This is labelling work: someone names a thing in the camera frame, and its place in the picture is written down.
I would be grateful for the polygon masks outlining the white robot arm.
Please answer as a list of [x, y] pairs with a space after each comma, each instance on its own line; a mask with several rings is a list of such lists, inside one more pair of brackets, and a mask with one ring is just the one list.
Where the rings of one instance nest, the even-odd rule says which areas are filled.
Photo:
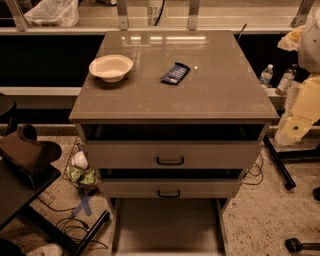
[[281, 38], [280, 49], [296, 51], [298, 66], [309, 72], [301, 83], [288, 89], [285, 112], [278, 123], [275, 140], [282, 145], [300, 141], [320, 120], [320, 9], [301, 25]]

